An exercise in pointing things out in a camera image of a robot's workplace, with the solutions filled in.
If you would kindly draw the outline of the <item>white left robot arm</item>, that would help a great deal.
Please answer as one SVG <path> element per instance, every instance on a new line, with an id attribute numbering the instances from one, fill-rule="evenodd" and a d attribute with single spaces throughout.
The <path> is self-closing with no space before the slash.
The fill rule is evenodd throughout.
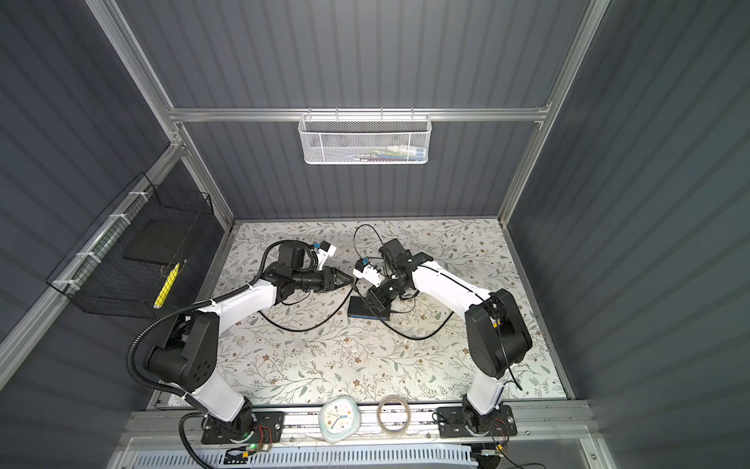
<path id="1" fill-rule="evenodd" d="M 174 310 L 147 326 L 126 353 L 127 371 L 148 388 L 183 398 L 226 439 L 249 440 L 259 433 L 252 404 L 217 371 L 219 338 L 298 290 L 324 293 L 352 285 L 352 276 L 326 265 L 335 252 L 329 242 L 272 243 L 249 283 Z"/>

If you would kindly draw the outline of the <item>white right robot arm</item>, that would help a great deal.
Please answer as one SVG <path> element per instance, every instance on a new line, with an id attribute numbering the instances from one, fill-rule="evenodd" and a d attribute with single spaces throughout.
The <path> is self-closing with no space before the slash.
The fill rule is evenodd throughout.
<path id="1" fill-rule="evenodd" d="M 472 285 L 449 273 L 432 256 L 411 253 L 396 238 L 379 252 L 386 276 L 366 257 L 355 263 L 355 276 L 371 284 L 363 299 L 365 308 L 377 316 L 397 297 L 414 290 L 433 297 L 464 320 L 469 354 L 478 371 L 462 398 L 463 419 L 471 432 L 486 433 L 499 417 L 503 378 L 508 375 L 517 381 L 512 367 L 533 345 L 515 297 L 506 289 L 490 291 Z"/>

